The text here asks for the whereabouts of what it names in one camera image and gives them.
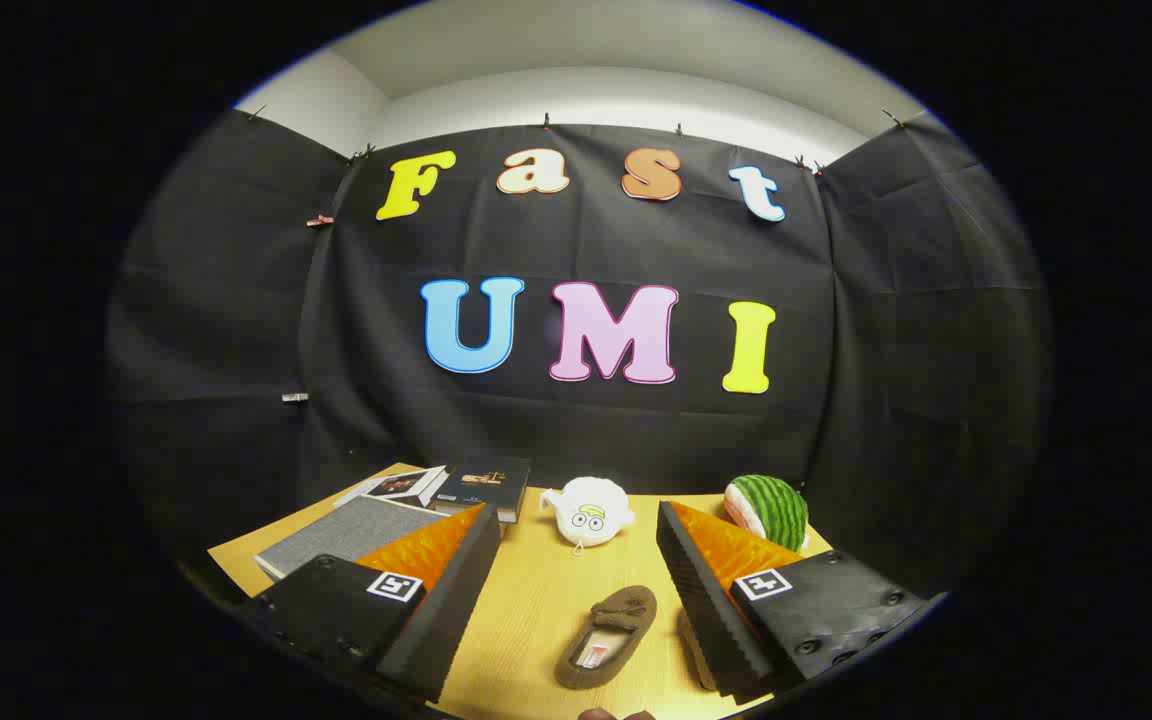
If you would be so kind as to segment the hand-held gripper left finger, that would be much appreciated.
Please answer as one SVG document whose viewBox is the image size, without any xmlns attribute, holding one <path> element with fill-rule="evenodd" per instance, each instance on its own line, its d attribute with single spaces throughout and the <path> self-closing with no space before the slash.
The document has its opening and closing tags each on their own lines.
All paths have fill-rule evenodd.
<svg viewBox="0 0 1152 720">
<path fill-rule="evenodd" d="M 367 553 L 316 551 L 236 616 L 353 691 L 438 702 L 499 544 L 497 507 L 477 503 Z"/>
</svg>

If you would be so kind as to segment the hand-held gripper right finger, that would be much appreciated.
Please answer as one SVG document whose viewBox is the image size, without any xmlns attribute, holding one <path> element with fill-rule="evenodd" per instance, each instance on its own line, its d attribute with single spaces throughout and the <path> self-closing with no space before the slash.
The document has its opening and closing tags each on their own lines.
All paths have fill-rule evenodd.
<svg viewBox="0 0 1152 720">
<path fill-rule="evenodd" d="M 945 594 L 884 577 L 814 529 L 791 553 L 732 521 L 659 503 L 655 541 L 694 647 L 740 703 L 832 682 L 910 632 Z"/>
</svg>

